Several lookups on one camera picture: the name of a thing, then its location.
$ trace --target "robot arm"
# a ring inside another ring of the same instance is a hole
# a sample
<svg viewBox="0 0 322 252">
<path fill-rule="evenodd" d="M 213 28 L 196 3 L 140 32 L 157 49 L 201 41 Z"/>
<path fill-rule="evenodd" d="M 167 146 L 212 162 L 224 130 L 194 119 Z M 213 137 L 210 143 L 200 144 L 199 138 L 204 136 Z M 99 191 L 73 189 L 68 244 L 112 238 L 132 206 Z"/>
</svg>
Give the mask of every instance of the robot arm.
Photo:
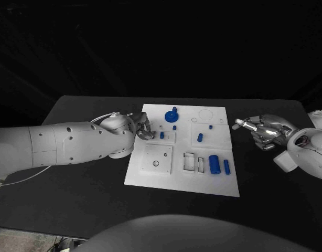
<svg viewBox="0 0 322 252">
<path fill-rule="evenodd" d="M 273 115 L 236 119 L 233 129 L 252 130 L 256 145 L 262 150 L 275 148 L 275 144 L 288 150 L 273 159 L 285 172 L 298 166 L 322 179 L 322 129 L 299 130 L 283 118 Z"/>
<path fill-rule="evenodd" d="M 122 158 L 134 150 L 135 135 L 154 138 L 148 117 L 118 112 L 94 122 L 0 128 L 0 177 L 33 167 L 78 164 L 109 156 Z"/>
</svg>

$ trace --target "white pegboard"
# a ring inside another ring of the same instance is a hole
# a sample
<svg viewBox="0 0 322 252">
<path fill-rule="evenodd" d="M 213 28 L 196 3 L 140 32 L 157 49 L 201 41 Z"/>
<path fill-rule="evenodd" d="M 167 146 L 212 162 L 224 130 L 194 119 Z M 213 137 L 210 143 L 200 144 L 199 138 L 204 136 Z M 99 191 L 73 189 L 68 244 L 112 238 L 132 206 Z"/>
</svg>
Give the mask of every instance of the white pegboard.
<svg viewBox="0 0 322 252">
<path fill-rule="evenodd" d="M 173 107 L 178 109 L 180 118 L 176 123 L 168 123 L 166 113 L 173 110 Z M 151 128 L 157 131 L 157 139 L 144 141 L 138 137 L 135 138 L 135 149 L 131 154 L 125 184 L 239 197 L 226 108 L 144 104 L 143 111 L 148 114 Z M 174 138 L 171 137 L 171 140 L 170 138 L 161 139 L 160 132 L 164 132 L 166 135 L 174 135 Z M 196 141 L 199 133 L 204 134 L 200 146 Z M 147 145 L 163 146 L 153 148 L 154 154 L 147 154 L 148 157 L 144 156 Z M 157 169 L 150 166 L 150 163 L 154 162 L 155 158 L 163 158 L 166 154 L 163 148 L 168 146 L 173 147 L 171 156 L 168 154 L 171 170 L 166 169 L 167 172 L 157 172 L 164 168 Z M 184 171 L 184 153 L 194 154 L 194 172 Z M 219 175 L 210 173 L 210 155 L 219 156 L 222 168 Z M 203 158 L 204 173 L 199 172 L 199 158 Z M 230 175 L 226 175 L 224 159 L 229 160 Z"/>
</svg>

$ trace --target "blue cylinder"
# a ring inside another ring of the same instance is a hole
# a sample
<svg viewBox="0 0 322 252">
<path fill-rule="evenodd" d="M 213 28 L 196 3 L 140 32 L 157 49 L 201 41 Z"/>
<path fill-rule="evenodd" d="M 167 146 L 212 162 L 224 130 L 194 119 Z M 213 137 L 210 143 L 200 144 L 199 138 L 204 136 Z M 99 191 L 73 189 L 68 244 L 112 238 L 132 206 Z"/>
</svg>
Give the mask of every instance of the blue cylinder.
<svg viewBox="0 0 322 252">
<path fill-rule="evenodd" d="M 230 169 L 229 169 L 229 162 L 224 160 L 224 169 L 226 169 L 226 174 L 230 174 Z"/>
<path fill-rule="evenodd" d="M 217 155 L 209 156 L 210 172 L 212 174 L 220 174 L 220 165 Z"/>
<path fill-rule="evenodd" d="M 167 122 L 176 122 L 178 120 L 178 109 L 173 107 L 173 111 L 166 113 Z"/>
<path fill-rule="evenodd" d="M 200 133 L 197 136 L 197 141 L 201 142 L 203 141 L 203 134 Z"/>
</svg>

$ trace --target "floor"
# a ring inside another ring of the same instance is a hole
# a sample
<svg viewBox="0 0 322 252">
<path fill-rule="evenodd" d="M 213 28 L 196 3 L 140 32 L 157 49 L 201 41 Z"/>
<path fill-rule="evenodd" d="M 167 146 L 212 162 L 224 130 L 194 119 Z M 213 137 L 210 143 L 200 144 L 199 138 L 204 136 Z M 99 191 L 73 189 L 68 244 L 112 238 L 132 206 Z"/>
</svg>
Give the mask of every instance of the floor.
<svg viewBox="0 0 322 252">
<path fill-rule="evenodd" d="M 20 232 L 15 230 L 0 230 L 0 252 L 48 252 L 61 237 Z"/>
</svg>

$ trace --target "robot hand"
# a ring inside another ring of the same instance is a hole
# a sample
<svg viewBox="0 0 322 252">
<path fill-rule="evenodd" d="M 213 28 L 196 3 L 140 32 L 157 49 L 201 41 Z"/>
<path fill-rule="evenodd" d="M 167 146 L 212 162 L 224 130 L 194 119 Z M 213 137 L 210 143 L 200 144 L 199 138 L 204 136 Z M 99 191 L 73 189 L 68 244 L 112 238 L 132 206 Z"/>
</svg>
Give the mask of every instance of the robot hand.
<svg viewBox="0 0 322 252">
<path fill-rule="evenodd" d="M 286 119 L 272 114 L 249 117 L 245 120 L 236 119 L 232 128 L 236 130 L 240 127 L 252 130 L 256 145 L 263 151 L 275 148 L 273 143 L 286 146 L 288 140 L 299 130 Z"/>
</svg>

